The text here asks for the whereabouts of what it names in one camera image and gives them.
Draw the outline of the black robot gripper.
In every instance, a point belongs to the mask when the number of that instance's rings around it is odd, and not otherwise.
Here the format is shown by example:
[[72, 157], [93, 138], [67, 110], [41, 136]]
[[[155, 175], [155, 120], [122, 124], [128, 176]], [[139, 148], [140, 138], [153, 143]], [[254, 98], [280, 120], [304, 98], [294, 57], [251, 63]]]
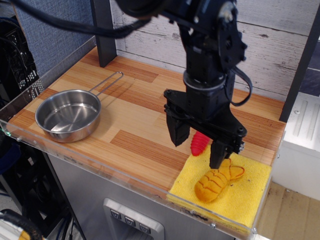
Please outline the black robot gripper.
[[219, 74], [213, 82], [200, 82], [184, 73], [185, 91], [167, 89], [164, 111], [172, 143], [178, 147], [184, 143], [193, 128], [213, 140], [210, 147], [211, 169], [219, 169], [223, 160], [232, 153], [244, 149], [246, 128], [231, 112], [231, 106], [239, 107], [247, 102], [233, 102], [235, 77], [244, 80], [244, 73]]

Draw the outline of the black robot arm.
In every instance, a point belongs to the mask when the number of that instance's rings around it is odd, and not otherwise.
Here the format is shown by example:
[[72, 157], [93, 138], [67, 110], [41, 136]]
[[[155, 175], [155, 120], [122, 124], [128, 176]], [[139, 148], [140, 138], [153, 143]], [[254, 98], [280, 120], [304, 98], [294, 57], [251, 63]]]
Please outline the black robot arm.
[[247, 45], [237, 28], [234, 0], [119, 0], [127, 15], [148, 20], [162, 15], [179, 28], [186, 53], [185, 91], [166, 90], [166, 122], [172, 142], [179, 146], [190, 129], [212, 139], [209, 166], [218, 169], [243, 146], [246, 128], [234, 117], [235, 78], [249, 86], [238, 64], [245, 60]]

